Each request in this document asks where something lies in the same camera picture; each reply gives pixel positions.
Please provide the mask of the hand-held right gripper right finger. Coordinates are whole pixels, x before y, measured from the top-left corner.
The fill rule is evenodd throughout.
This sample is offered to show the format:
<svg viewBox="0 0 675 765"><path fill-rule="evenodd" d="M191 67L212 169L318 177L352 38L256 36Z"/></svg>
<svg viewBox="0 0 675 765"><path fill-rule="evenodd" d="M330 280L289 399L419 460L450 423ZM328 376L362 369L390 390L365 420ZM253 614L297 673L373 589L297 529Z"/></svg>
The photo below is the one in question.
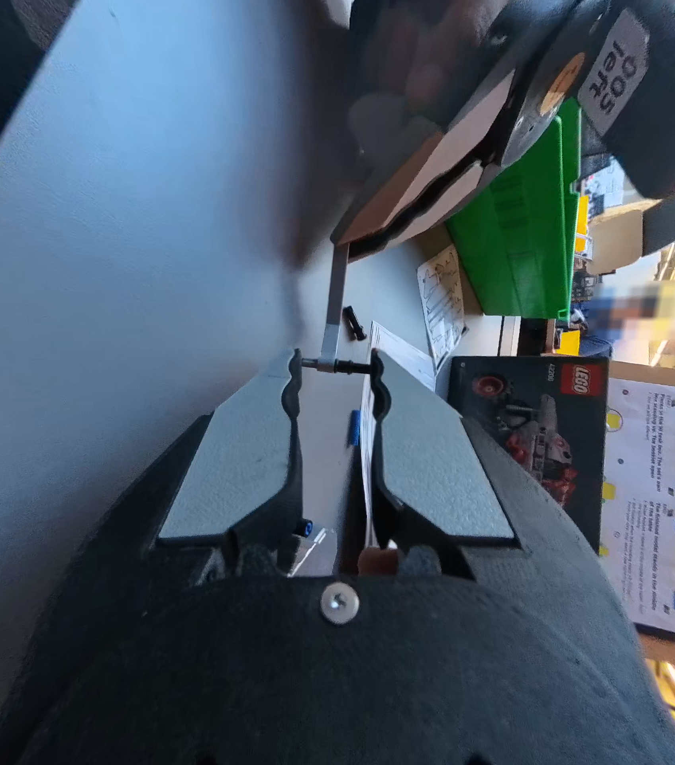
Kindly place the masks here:
<svg viewBox="0 0 675 765"><path fill-rule="evenodd" d="M379 543L512 543L514 528L461 416L372 352L371 519Z"/></svg>

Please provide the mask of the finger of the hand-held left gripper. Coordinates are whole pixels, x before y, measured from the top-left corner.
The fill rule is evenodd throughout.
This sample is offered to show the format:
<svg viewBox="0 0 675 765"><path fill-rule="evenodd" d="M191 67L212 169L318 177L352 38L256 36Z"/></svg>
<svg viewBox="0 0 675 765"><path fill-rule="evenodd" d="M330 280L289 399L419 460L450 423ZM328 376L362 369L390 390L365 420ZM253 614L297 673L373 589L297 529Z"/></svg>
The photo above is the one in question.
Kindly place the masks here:
<svg viewBox="0 0 675 765"><path fill-rule="evenodd" d="M466 204L479 184L488 185L500 172L495 162L466 160L457 170L453 160L409 160L384 186L390 213L384 228L384 248L423 233Z"/></svg>
<svg viewBox="0 0 675 765"><path fill-rule="evenodd" d="M463 116L458 116L446 132L436 131L424 140L379 190L362 202L358 212L343 225L337 243L355 243L369 235L389 233L391 224L399 221L402 213L412 211L423 193L436 180L443 180L486 136L507 101L514 74L510 71Z"/></svg>

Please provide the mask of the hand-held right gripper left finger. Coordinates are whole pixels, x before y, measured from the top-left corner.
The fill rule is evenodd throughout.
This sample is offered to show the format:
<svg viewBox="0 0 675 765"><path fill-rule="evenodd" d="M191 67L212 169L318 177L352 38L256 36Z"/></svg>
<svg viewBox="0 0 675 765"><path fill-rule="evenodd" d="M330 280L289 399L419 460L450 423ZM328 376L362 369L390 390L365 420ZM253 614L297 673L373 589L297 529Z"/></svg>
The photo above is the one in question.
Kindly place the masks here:
<svg viewBox="0 0 675 765"><path fill-rule="evenodd" d="M158 540L279 547L302 520L302 355L282 351L218 406Z"/></svg>

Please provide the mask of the black lego axle pin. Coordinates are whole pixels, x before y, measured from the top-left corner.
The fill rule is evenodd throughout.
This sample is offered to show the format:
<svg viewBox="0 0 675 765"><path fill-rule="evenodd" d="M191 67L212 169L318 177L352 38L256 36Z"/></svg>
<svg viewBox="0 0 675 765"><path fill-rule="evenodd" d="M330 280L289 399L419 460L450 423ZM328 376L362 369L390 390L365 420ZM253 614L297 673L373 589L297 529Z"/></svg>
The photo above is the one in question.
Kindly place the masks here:
<svg viewBox="0 0 675 765"><path fill-rule="evenodd" d="M356 363L340 359L323 361L316 358L301 358L301 364L303 368L331 374L369 375L371 373L371 365L368 363Z"/></svg>

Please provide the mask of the grey lego beam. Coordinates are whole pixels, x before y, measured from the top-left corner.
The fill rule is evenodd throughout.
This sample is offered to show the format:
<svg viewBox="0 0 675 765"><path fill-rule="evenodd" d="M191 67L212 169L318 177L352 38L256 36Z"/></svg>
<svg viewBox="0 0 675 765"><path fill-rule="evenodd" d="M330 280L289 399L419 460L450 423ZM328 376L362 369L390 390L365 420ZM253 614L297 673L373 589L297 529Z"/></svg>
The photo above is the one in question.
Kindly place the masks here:
<svg viewBox="0 0 675 765"><path fill-rule="evenodd" d="M327 311L321 353L317 369L335 373L338 363L338 349L341 336L343 293L346 279L350 244L334 246L332 268L328 291Z"/></svg>

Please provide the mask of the black lego set box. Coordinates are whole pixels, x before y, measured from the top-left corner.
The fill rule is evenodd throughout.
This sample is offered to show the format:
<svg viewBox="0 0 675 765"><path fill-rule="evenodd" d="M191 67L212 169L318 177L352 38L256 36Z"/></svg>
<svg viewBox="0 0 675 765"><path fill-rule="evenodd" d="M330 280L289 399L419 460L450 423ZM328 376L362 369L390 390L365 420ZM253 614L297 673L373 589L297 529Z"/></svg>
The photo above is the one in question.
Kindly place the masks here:
<svg viewBox="0 0 675 765"><path fill-rule="evenodd" d="M578 526L594 552L600 515L609 360L454 357L447 402L484 430Z"/></svg>

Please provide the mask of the green plastic bin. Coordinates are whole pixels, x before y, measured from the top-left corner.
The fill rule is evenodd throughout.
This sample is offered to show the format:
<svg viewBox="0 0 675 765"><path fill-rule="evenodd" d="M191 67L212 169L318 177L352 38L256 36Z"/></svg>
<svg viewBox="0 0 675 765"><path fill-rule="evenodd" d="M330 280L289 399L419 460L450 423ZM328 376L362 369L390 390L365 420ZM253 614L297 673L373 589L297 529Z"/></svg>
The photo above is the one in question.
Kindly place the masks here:
<svg viewBox="0 0 675 765"><path fill-rule="evenodd" d="M581 111L568 100L524 157L446 222L485 314L568 320L580 151Z"/></svg>

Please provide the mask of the white line-drawing sheet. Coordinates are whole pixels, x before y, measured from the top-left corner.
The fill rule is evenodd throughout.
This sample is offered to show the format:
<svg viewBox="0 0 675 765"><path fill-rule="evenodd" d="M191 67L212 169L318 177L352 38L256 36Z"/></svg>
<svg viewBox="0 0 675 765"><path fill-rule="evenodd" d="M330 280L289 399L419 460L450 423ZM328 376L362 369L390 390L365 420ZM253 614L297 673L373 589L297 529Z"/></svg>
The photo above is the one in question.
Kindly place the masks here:
<svg viewBox="0 0 675 765"><path fill-rule="evenodd" d="M416 275L434 370L440 371L467 332L460 259L454 245L419 265Z"/></svg>

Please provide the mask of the white instruction booklet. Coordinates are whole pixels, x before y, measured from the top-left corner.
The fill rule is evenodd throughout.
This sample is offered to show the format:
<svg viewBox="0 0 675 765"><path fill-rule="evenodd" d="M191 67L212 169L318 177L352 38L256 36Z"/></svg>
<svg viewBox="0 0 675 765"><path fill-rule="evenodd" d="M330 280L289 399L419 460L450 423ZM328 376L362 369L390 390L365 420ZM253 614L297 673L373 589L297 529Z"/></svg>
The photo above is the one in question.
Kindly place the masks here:
<svg viewBox="0 0 675 765"><path fill-rule="evenodd" d="M436 366L427 353L413 347L405 340L387 330L376 321L371 323L367 361L372 351L380 350L406 370L414 379L431 391L436 389ZM361 407L358 410L358 446L360 450L361 477L365 506L364 547L378 547L373 524L372 452L375 432L373 416L373 393L371 380L365 376L362 385Z"/></svg>

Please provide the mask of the clear plastic bag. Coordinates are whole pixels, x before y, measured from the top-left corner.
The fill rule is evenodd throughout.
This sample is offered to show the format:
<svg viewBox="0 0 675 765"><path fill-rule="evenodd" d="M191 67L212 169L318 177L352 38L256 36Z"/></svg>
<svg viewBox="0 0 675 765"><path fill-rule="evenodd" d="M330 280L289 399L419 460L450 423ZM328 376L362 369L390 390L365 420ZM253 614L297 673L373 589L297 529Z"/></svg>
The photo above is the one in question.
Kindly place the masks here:
<svg viewBox="0 0 675 765"><path fill-rule="evenodd" d="M312 534L303 539L294 535L297 547L294 560L287 572L289 579L295 577L326 578L334 572L338 553L335 530L313 521Z"/></svg>

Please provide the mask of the white printed instruction poster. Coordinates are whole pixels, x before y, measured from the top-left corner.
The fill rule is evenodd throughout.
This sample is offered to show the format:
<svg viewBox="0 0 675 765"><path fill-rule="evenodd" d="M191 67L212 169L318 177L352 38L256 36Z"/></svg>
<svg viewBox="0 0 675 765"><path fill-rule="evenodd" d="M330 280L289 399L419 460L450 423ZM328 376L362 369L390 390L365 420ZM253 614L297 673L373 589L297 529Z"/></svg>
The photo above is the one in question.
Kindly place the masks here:
<svg viewBox="0 0 675 765"><path fill-rule="evenodd" d="M675 634L675 386L608 387L600 562L636 625Z"/></svg>

